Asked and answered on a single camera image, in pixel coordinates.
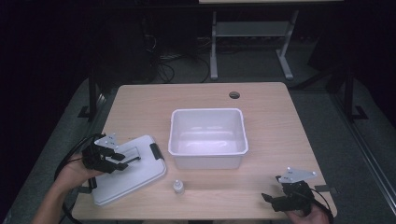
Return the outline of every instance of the black cable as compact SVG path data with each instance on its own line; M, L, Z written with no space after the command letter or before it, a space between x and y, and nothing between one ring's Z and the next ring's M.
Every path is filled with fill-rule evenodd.
M158 71L158 75L160 75L160 78L163 80L163 84L170 83L172 79L175 77L175 69L173 69L170 65L164 63L160 63L159 66L160 66L159 69L161 68L162 71ZM164 67L167 67L171 70L172 72L171 77L168 77L168 75L166 75L166 71L163 69Z
M87 143L88 140L95 138L95 137L101 137L102 135L99 133L95 133L91 136L85 137L81 139L70 151L67 153L67 155L62 159L62 161L59 163L58 167L56 168L55 175L54 175L54 181L58 177L59 173L62 171L62 169L69 163L70 157L73 156L77 152L79 148L81 148L85 143ZM63 203L62 209L64 210L64 215L68 217L73 223L75 224L82 224L80 221L77 219L73 218L72 214L70 213L69 209L67 208L66 204Z

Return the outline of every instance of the wooden table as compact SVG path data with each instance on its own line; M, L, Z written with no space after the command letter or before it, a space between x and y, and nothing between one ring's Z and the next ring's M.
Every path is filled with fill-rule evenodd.
M230 98L231 91L239 92L239 99ZM215 107L237 107L243 112L249 150L241 166L178 170L168 152L172 112ZM318 173L306 180L311 188L326 184L283 83L122 86L103 132L116 133L120 144L152 135L163 153L167 174L103 207L95 205L91 195L79 194L73 210L77 219L281 219L286 216L274 212L261 196L262 192L284 195L276 175L291 166ZM176 179L185 184L183 195L174 193ZM322 194L336 215L330 193Z

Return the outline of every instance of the dark floor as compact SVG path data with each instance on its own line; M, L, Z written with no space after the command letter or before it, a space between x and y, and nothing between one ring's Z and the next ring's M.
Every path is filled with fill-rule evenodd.
M230 52L233 50L233 53L219 54L219 80L207 78L205 82L279 81L294 86L318 72L306 64L314 46L313 42L291 43L287 55L291 71L295 75L293 81L286 81L283 77L274 52L277 43L273 42L255 48L244 46L238 47L238 50L228 49ZM168 51L163 56L169 57L174 54L177 52ZM205 62L208 61L208 53L203 52L198 56L202 60L187 57L166 63L167 66L163 69L168 69L167 77L164 74L161 74L162 77L158 75L151 83L168 82L167 78L172 76L170 67L175 71L175 75L169 83L203 81L207 75ZM393 186L396 184L396 165L392 162L396 156L395 129L358 80L355 80L354 105L360 105L369 119L356 120L353 125L349 123L339 109L338 101L343 99L343 89L337 94L327 93L325 86L328 80L323 78L304 90L290 91L290 95L324 177L328 185L335 189L332 194L338 209L335 223L395 223L396 216L375 181L361 152L361 143L350 127L354 126L359 130ZM80 138L90 133L101 132L117 93L117 86L110 89L99 104L99 113L92 122L88 122L87 119L78 118L80 109L88 104L88 82L85 80L81 83L13 204L10 223L29 222L52 182L52 174L59 160ZM69 201L73 201L75 196L71 195ZM278 220L273 223L288 221Z
M336 51L334 46L343 45L336 35L341 34L353 37L341 51L355 48L356 53L352 60L344 62L351 64L357 77L353 114L362 108L368 119L351 122L344 113L345 83L332 77L344 75L346 70L333 72L302 90L290 89L290 95L332 188L338 209L335 223L396 223L396 104L391 98L396 93L396 83L389 78L395 71L396 33L390 32L394 24L388 22L394 21L389 17L394 17L395 7L385 2L359 4L347 17L341 17L341 26L354 21L350 34L331 29L322 34L312 18L320 14L318 21L323 24L324 14L302 11L287 53L293 81L285 80L276 59L275 49L282 44L282 38L222 38L218 47L219 80L214 81L208 78L210 40L201 35L210 34L210 26L205 25L204 31L197 33L191 29L210 24L210 18L198 22L187 17L190 13L158 17L166 24L157 27L165 37L142 39L134 14L96 13L91 11L91 1L2 1L0 73L5 79L1 90L6 112L2 128L10 133L4 135L7 141L5 150L1 150L5 161L1 162L1 172L7 182L6 193L1 196L2 215L7 212L3 202L13 202L8 223L31 220L62 157L82 137L102 131L120 85L284 82L293 87L318 74L320 66L309 63L312 59L322 66L334 60L344 62L346 58L338 54L325 60L312 57L314 49ZM231 12L225 18L240 19L246 15ZM187 18L182 26L175 24L180 18ZM175 35L179 31L188 33L182 37L190 41L192 36L203 37L181 42L177 39L180 36ZM318 39L326 38L327 42L319 48ZM89 104L89 74L95 75L97 88L103 94L92 121L78 117L81 108ZM340 86L331 85L339 88L329 93L329 83ZM74 192L68 203L75 197Z

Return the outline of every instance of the metal stand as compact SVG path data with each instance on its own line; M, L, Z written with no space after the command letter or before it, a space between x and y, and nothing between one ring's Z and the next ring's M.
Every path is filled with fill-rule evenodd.
M93 80L93 71L90 72L88 77L88 88L90 94L90 105L83 106L79 111L78 118L88 118L88 122L92 121L96 115L96 85Z
M285 42L281 49L276 50L286 80L293 80L286 51L288 49L294 24L297 20L298 10L295 10L289 21L216 21L216 11L213 12L212 21L212 50L210 52L210 78L217 80L218 65L216 58L217 36L284 36Z

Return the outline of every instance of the white plastic tray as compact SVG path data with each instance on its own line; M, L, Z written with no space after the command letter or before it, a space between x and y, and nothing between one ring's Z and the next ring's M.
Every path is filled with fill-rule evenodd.
M171 121L168 151L179 169L235 169L248 152L237 108L178 109Z

